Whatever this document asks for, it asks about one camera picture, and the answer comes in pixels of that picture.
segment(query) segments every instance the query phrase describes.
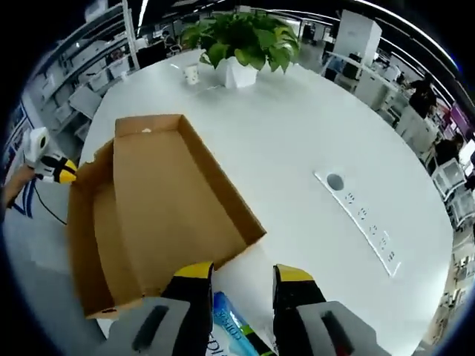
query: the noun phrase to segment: cardboard box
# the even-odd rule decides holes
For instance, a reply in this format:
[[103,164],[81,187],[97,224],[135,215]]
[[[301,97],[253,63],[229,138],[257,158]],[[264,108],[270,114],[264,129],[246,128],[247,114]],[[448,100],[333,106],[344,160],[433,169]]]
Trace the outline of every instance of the cardboard box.
[[265,234],[181,115],[117,120],[69,199],[70,259],[87,317],[160,295],[188,264],[219,268]]

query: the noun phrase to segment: power outlet strip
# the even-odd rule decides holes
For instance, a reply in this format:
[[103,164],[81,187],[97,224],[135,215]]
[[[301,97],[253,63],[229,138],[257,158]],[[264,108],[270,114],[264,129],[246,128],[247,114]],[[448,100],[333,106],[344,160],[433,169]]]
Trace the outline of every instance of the power outlet strip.
[[394,277],[401,265],[399,255],[395,251],[388,233],[371,215],[370,207],[364,203],[350,186],[346,186],[342,176],[337,174],[320,174],[313,172],[315,178],[333,195],[351,220],[362,232],[366,241],[381,261],[390,277]]

